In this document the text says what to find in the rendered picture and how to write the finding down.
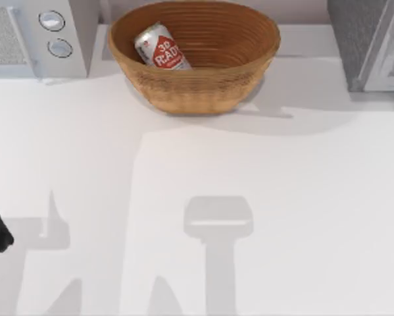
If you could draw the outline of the brown woven basket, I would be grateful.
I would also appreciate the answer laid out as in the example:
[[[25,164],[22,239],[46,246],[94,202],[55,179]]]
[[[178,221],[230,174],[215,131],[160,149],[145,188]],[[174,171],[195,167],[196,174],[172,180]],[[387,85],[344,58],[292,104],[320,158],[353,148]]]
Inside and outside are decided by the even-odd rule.
[[[134,47],[146,28],[165,25],[191,65],[146,65]],[[109,49],[132,86],[155,108],[176,114],[218,114],[238,106],[260,83],[280,47],[278,25],[245,5],[221,0],[150,3],[115,20]]]

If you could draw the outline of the round microwave knob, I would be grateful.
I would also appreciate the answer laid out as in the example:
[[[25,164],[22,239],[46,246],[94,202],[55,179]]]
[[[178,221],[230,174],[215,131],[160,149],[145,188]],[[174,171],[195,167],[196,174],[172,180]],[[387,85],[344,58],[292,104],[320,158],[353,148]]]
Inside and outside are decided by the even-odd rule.
[[[65,19],[57,11],[42,12],[38,16],[40,25],[50,32],[59,32],[65,27]]]
[[[69,58],[73,53],[71,44],[62,38],[49,41],[47,43],[47,50],[52,56],[60,59]]]

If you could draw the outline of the pale microwave oven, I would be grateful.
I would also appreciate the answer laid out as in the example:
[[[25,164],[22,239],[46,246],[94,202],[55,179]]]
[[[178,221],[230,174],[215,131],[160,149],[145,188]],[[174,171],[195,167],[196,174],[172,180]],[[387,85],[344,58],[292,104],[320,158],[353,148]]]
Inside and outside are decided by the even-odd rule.
[[[65,19],[59,32],[44,29],[42,12],[57,11]],[[0,78],[71,79],[89,74],[97,29],[99,0],[0,0]],[[60,59],[47,43],[62,38],[73,47]]]

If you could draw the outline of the red and white can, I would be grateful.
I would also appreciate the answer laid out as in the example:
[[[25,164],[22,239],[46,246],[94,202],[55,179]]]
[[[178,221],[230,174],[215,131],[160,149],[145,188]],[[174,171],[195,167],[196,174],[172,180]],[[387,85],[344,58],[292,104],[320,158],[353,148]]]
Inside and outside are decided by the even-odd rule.
[[[157,22],[135,37],[135,50],[145,64],[164,70],[191,70],[192,67],[166,26]]]

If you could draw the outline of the grey cabinet door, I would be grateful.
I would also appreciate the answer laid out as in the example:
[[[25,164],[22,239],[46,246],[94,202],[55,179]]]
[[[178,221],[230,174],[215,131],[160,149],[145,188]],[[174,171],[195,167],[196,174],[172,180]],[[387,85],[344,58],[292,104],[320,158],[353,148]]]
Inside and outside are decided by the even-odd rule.
[[[394,0],[387,0],[360,72],[365,92],[394,92]]]

